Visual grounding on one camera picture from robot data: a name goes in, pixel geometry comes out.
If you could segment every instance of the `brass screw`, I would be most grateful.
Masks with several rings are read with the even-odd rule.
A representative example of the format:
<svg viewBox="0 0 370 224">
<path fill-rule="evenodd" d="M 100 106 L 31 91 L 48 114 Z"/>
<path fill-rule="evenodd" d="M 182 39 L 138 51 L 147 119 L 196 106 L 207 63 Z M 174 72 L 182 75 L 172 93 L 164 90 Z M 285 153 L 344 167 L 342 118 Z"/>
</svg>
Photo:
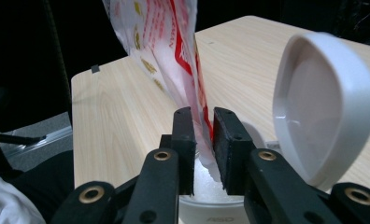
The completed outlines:
<svg viewBox="0 0 370 224">
<path fill-rule="evenodd" d="M 171 154 L 166 151 L 160 151 L 156 152 L 155 155 L 153 155 L 153 157 L 155 158 L 156 161 L 167 161 L 168 159 L 170 159 Z"/>
<path fill-rule="evenodd" d="M 79 194 L 81 203 L 94 203 L 100 200 L 104 195 L 104 189 L 100 186 L 91 186 Z"/>
<path fill-rule="evenodd" d="M 276 155 L 269 151 L 260 151 L 258 153 L 258 156 L 261 157 L 261 159 L 266 160 L 266 161 L 273 161 L 276 159 Z"/>
<path fill-rule="evenodd" d="M 352 201 L 363 205 L 370 205 L 370 194 L 362 189 L 347 188 L 345 189 L 346 196 Z"/>
</svg>

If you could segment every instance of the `light wood tabletop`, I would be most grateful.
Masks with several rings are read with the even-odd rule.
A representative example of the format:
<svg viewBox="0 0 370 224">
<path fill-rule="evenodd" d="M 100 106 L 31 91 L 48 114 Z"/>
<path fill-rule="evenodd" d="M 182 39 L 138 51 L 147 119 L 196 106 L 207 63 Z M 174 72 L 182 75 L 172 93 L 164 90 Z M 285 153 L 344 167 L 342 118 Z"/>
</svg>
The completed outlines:
<svg viewBox="0 0 370 224">
<path fill-rule="evenodd" d="M 277 140 L 273 92 L 289 38 L 309 32 L 243 17 L 196 34 L 210 118 L 215 106 L 234 111 L 265 138 Z M 370 46 L 344 41 L 370 68 Z M 117 187 L 139 174 L 147 153 L 171 133 L 178 109 L 129 57 L 72 79 L 75 183 L 99 180 Z M 339 182 L 370 188 L 370 138 Z"/>
</svg>

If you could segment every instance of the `white container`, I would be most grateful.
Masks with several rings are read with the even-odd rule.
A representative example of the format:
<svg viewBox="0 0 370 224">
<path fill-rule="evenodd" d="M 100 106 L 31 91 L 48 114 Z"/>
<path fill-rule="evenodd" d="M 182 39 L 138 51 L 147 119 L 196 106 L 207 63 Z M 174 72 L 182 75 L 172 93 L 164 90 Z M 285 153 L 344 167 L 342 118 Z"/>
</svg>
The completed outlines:
<svg viewBox="0 0 370 224">
<path fill-rule="evenodd" d="M 293 36 L 278 69 L 273 120 L 279 152 L 307 184 L 329 189 L 369 137 L 370 71 L 332 35 Z M 254 138 L 257 131 L 249 133 Z M 179 197 L 185 224 L 249 223 L 243 198 L 225 195 L 198 160 L 194 181 L 201 192 Z"/>
</svg>

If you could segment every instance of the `flip-top lid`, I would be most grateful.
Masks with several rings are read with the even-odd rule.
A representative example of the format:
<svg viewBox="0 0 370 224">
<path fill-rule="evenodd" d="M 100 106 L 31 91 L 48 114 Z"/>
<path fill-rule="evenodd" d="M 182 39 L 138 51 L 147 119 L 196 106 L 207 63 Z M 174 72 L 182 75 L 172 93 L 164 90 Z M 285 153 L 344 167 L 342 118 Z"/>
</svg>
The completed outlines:
<svg viewBox="0 0 370 224">
<path fill-rule="evenodd" d="M 295 35 L 278 69 L 273 117 L 282 155 L 307 184 L 326 190 L 370 134 L 370 71 L 334 36 Z"/>
</svg>

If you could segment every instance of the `white plastic bag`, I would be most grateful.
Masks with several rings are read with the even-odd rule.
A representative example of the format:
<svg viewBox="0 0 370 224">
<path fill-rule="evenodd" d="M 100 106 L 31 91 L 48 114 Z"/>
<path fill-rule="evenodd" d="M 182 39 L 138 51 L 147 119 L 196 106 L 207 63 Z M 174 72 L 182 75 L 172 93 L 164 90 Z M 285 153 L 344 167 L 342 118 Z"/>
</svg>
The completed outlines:
<svg viewBox="0 0 370 224">
<path fill-rule="evenodd" d="M 178 108 L 190 106 L 197 150 L 214 162 L 212 127 L 194 27 L 196 0 L 103 0 L 116 36 L 127 53 Z"/>
</svg>

